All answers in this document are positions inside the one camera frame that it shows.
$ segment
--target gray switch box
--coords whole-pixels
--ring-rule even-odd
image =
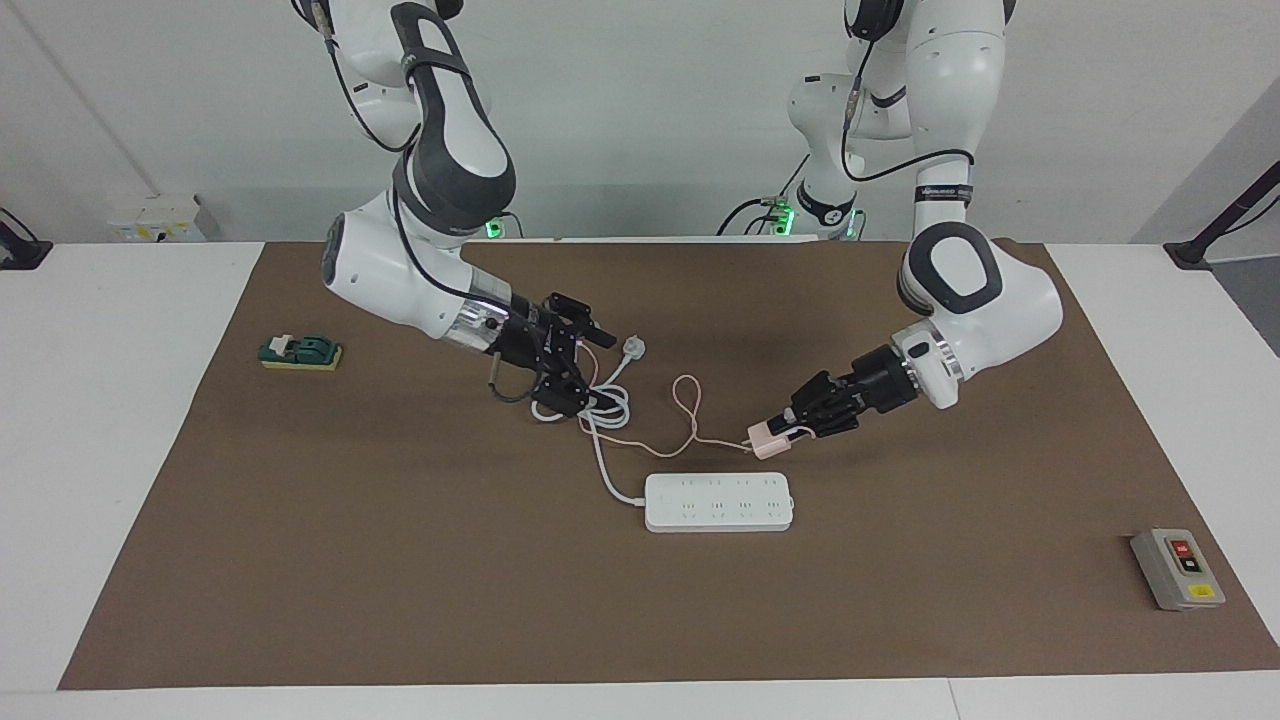
[[[1129,541],[1161,610],[1199,610],[1226,602],[1190,530],[1156,528]]]

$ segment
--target white robotic arm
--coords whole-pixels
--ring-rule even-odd
[[[575,363],[579,341],[616,342],[590,307],[561,295],[530,302],[460,256],[516,191],[511,156],[447,24],[461,9],[462,0],[315,0],[300,8],[325,37],[335,68],[340,50],[367,81],[353,96],[371,91],[372,99],[351,102],[365,131],[387,149],[380,131],[410,137],[394,149],[392,188],[333,223],[325,284],[393,323],[493,355],[494,373],[499,361],[535,372],[517,398],[500,396],[490,377],[503,400],[532,397],[567,415],[608,407],[612,398],[593,392]],[[407,101],[417,109],[416,129],[404,127]]]
[[[918,161],[910,164],[919,167],[915,229],[899,295],[925,319],[855,360],[852,373],[818,373],[782,414],[750,428],[759,457],[801,437],[854,429],[861,413],[888,413],[919,395],[950,407],[960,383],[1030,351],[1061,327],[1061,299],[1048,274],[965,223],[973,152],[995,110],[1012,6],[1014,0],[847,0],[855,74],[812,76],[792,92],[791,119],[812,152],[794,191],[796,232],[837,237],[850,222],[863,161],[844,156],[846,138],[911,137]]]

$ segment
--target power strip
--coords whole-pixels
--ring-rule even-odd
[[[781,473],[655,473],[644,498],[654,533],[778,533],[795,505]]]

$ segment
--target white table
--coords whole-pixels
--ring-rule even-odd
[[[260,251],[76,245],[0,273],[0,717],[1280,716],[1280,671],[55,693]],[[1051,252],[1280,637],[1280,359],[1158,247]]]

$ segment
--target black pole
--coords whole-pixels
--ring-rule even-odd
[[[1267,172],[1262,173],[1262,177],[1251,184],[1249,190],[1245,190],[1244,193],[1235,199],[1235,202],[1230,208],[1222,210],[1217,218],[1213,218],[1213,222],[1202,229],[1198,236],[1187,242],[1166,242],[1165,251],[1174,259],[1174,264],[1184,270],[1211,269],[1208,263],[1204,261],[1204,252],[1208,251],[1208,246],[1222,237],[1222,233],[1231,229],[1231,225],[1252,210],[1277,184],[1280,184],[1280,163],[1275,163]]]
[[[52,242],[41,240],[27,241],[0,222],[0,247],[9,251],[6,260],[0,260],[0,270],[35,270],[45,261],[54,247]]]

